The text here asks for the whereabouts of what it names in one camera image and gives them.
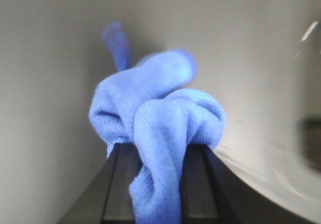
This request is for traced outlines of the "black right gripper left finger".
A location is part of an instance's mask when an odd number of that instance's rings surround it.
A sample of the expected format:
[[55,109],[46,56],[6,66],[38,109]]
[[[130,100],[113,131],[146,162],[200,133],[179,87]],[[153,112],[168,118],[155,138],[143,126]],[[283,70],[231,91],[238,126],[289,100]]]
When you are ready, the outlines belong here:
[[87,189],[58,223],[135,223],[129,185],[141,169],[133,144],[116,144]]

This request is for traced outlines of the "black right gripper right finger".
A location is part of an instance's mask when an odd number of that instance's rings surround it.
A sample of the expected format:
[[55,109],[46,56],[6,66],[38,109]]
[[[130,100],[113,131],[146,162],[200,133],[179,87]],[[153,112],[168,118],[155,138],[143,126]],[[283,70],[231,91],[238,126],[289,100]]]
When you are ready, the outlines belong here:
[[207,146],[189,145],[181,180],[183,223],[293,223],[293,214],[238,178]]

